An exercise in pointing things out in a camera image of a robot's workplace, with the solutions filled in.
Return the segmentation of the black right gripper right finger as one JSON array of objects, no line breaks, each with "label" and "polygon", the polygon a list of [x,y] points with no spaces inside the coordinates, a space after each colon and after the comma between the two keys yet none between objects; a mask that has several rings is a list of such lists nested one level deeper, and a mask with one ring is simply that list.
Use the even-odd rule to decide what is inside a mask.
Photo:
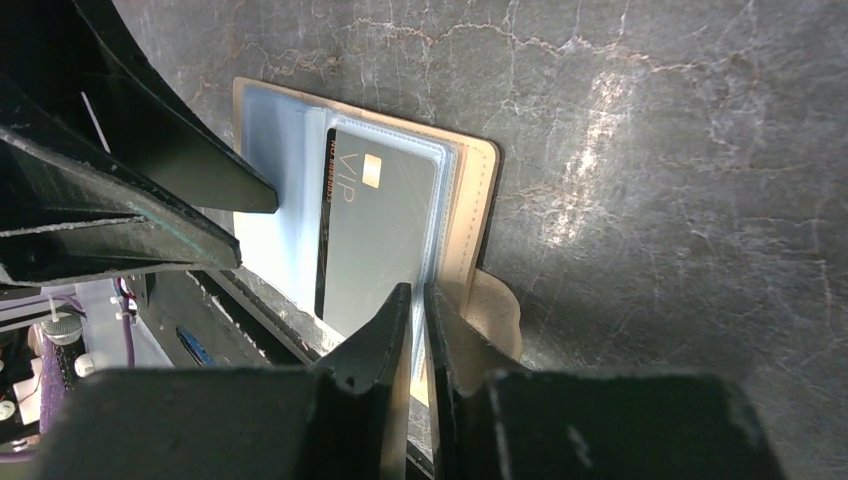
[{"label": "black right gripper right finger", "polygon": [[439,479],[781,479],[733,382],[674,367],[530,370],[424,293]]}]

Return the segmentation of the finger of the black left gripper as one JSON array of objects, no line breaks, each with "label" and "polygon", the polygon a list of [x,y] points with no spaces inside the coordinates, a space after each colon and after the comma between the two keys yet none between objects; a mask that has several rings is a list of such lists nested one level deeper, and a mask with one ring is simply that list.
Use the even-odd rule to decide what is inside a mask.
[{"label": "finger of the black left gripper", "polygon": [[238,267],[238,241],[1,79],[1,281]]},{"label": "finger of the black left gripper", "polygon": [[274,187],[170,88],[110,1],[72,1],[74,60],[109,151],[183,201],[271,213]]}]

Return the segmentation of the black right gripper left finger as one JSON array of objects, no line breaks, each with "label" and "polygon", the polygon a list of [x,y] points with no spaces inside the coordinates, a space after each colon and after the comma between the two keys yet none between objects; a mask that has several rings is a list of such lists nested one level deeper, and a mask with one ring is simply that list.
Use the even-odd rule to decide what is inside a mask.
[{"label": "black right gripper left finger", "polygon": [[402,479],[411,288],[309,366],[112,369],[42,439],[37,479]]}]

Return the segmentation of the beige card holder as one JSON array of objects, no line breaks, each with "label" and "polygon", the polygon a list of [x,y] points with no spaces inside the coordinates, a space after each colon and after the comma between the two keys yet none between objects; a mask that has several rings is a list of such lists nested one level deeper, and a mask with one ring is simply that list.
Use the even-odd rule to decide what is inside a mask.
[{"label": "beige card holder", "polygon": [[438,283],[458,311],[485,338],[514,359],[522,352],[520,307],[514,293],[476,264],[493,201],[500,164],[498,147],[487,140],[396,118],[306,92],[238,77],[233,82],[233,127],[237,152],[276,188],[273,214],[236,213],[235,235],[243,265],[298,309],[310,312],[309,294],[297,275],[310,249],[312,227],[303,216],[318,186],[316,125],[341,116],[393,132],[441,141],[454,148],[458,167],[446,223]]}]

